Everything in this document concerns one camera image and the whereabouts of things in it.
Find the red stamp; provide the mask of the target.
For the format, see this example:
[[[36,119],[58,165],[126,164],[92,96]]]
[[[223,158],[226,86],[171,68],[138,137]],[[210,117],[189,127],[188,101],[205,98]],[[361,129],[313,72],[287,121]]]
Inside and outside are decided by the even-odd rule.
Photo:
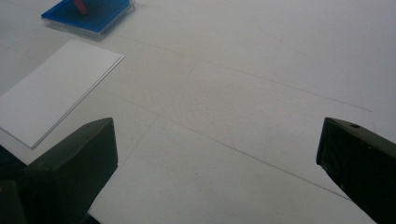
[[[88,9],[86,8],[85,4],[83,3],[83,0],[73,0],[75,6],[78,9],[78,12],[81,15],[87,15],[88,14]]]

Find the white paper sheet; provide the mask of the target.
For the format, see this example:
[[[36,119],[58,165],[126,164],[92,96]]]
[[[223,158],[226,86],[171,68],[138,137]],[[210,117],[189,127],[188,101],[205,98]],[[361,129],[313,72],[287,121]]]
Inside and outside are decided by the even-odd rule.
[[[35,148],[124,56],[70,40],[0,96],[0,130]]]

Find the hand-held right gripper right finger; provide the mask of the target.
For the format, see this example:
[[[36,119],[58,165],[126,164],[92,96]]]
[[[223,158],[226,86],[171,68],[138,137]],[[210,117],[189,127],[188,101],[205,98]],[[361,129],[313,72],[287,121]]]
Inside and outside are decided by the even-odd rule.
[[[396,144],[357,124],[326,118],[316,158],[377,224],[396,224]]]

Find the blue ink pad clear case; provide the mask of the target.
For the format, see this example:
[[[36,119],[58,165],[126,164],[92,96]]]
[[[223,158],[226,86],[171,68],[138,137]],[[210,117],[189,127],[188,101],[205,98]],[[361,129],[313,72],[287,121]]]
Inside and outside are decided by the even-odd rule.
[[[104,39],[134,11],[134,0],[83,0],[88,9],[81,15],[73,0],[61,0],[41,15],[46,26],[94,40]]]

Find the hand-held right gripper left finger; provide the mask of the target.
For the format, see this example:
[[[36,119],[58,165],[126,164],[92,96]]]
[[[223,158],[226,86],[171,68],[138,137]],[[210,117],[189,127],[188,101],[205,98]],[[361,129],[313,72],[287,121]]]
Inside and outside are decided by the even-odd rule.
[[[80,223],[117,168],[113,119],[81,126],[26,167],[34,223]]]

